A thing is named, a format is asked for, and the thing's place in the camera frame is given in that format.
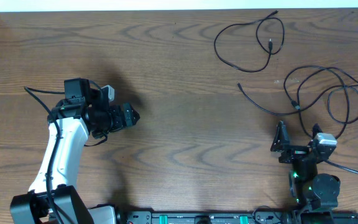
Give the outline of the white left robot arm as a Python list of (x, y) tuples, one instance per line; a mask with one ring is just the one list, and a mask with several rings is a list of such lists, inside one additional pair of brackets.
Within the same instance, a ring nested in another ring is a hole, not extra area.
[(48, 145), (26, 194), (13, 197), (14, 223), (117, 223), (112, 205), (87, 208), (77, 190), (83, 149), (90, 136), (104, 143), (109, 133), (135, 126), (140, 115), (129, 103), (112, 105), (114, 88), (85, 78), (65, 80), (64, 99), (48, 109)]

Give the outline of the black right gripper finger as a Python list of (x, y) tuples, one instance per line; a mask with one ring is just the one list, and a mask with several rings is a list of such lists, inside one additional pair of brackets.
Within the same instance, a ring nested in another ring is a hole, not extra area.
[(311, 138), (314, 139), (317, 136), (317, 134), (322, 133), (322, 132), (323, 131), (320, 128), (319, 124), (315, 123), (312, 127), (312, 137)]
[(284, 125), (283, 121), (279, 121), (270, 151), (283, 152), (289, 148), (289, 145), (290, 137), (288, 135), (287, 127)]

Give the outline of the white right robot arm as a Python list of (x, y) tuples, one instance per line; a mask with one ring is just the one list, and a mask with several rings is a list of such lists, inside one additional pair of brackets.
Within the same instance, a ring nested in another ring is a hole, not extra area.
[(335, 175), (319, 173), (317, 165), (327, 160), (336, 146), (336, 138), (317, 124), (308, 145), (292, 145), (283, 121), (278, 122), (270, 151), (280, 153), (280, 163), (291, 164), (290, 192), (298, 205), (284, 214), (284, 223), (334, 223), (332, 209), (338, 206), (341, 181)]

